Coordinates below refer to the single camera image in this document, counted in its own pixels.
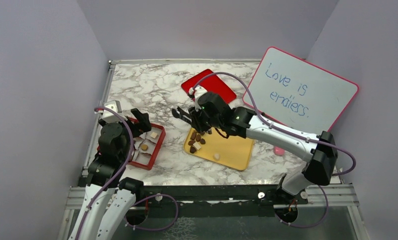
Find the white chocolate bar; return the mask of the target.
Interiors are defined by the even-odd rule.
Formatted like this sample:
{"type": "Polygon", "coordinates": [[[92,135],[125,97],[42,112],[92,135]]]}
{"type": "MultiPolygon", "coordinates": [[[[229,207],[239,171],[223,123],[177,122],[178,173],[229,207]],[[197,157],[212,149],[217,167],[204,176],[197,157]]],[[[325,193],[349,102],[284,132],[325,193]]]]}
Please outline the white chocolate bar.
{"type": "Polygon", "coordinates": [[[195,147],[197,150],[201,149],[201,145],[199,144],[199,142],[195,142],[192,146],[195,147]]]}

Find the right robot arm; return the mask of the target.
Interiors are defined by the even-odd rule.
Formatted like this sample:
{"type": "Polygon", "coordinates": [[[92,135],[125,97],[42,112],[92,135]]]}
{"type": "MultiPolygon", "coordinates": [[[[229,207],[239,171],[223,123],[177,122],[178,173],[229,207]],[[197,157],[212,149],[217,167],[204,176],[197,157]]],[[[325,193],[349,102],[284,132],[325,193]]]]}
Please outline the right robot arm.
{"type": "Polygon", "coordinates": [[[195,105],[189,108],[191,125],[198,132],[210,128],[222,130],[227,137],[249,138],[280,147],[306,162],[302,170],[285,174],[275,190],[276,199],[286,204],[310,185],[327,186],[331,182],[338,152],[334,138],[301,132],[264,118],[245,107],[230,108],[216,93],[194,91],[195,105]]]}

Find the round caramel chocolate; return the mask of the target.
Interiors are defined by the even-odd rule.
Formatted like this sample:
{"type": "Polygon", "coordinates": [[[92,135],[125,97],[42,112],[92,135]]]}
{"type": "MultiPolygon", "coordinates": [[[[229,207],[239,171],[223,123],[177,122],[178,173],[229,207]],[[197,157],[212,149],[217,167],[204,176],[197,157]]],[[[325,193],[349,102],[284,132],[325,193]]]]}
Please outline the round caramel chocolate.
{"type": "Polygon", "coordinates": [[[141,149],[142,151],[147,151],[147,150],[148,150],[148,145],[142,144],[142,145],[140,146],[140,149],[141,149]]]}

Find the red box lid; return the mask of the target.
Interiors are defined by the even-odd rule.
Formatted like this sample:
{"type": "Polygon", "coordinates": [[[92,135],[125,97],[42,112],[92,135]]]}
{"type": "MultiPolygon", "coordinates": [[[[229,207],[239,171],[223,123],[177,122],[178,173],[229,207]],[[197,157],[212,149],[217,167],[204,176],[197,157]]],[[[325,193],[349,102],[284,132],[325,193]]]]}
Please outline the red box lid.
{"type": "MultiPolygon", "coordinates": [[[[183,82],[181,84],[181,88],[188,93],[188,91],[190,90],[190,88],[192,88],[196,83],[198,83],[198,81],[205,77],[206,75],[209,75],[213,73],[213,71],[211,71],[210,69],[206,69],[200,73],[198,73],[197,75],[189,78],[188,80],[186,80],[185,82],[183,82]]],[[[226,85],[218,76],[213,75],[210,76],[208,78],[206,78],[205,80],[203,80],[200,83],[200,86],[202,86],[203,88],[205,88],[207,91],[209,92],[213,92],[216,94],[219,94],[221,96],[221,98],[226,102],[226,103],[230,103],[233,100],[236,99],[236,94],[234,93],[233,90],[231,90],[228,85],[226,85]]]]}

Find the white square chocolate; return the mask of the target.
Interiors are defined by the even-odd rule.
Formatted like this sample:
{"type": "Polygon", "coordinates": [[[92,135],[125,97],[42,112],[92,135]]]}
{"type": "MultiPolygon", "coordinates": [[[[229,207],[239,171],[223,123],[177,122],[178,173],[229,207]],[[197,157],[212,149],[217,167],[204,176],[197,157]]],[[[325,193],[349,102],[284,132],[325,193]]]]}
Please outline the white square chocolate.
{"type": "Polygon", "coordinates": [[[158,137],[158,133],[153,131],[153,132],[150,134],[150,137],[151,137],[152,139],[156,139],[156,138],[158,137]]]}

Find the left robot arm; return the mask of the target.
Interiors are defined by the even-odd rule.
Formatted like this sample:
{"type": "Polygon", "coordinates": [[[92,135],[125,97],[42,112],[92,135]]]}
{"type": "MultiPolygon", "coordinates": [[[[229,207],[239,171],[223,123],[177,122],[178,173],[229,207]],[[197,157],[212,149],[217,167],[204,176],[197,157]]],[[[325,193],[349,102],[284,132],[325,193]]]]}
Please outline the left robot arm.
{"type": "Polygon", "coordinates": [[[132,160],[134,139],[151,131],[149,115],[131,109],[136,120],[122,116],[108,107],[102,113],[98,150],[88,167],[86,187],[80,213],[70,240],[110,240],[133,205],[144,199],[144,183],[122,178],[132,160]]]}

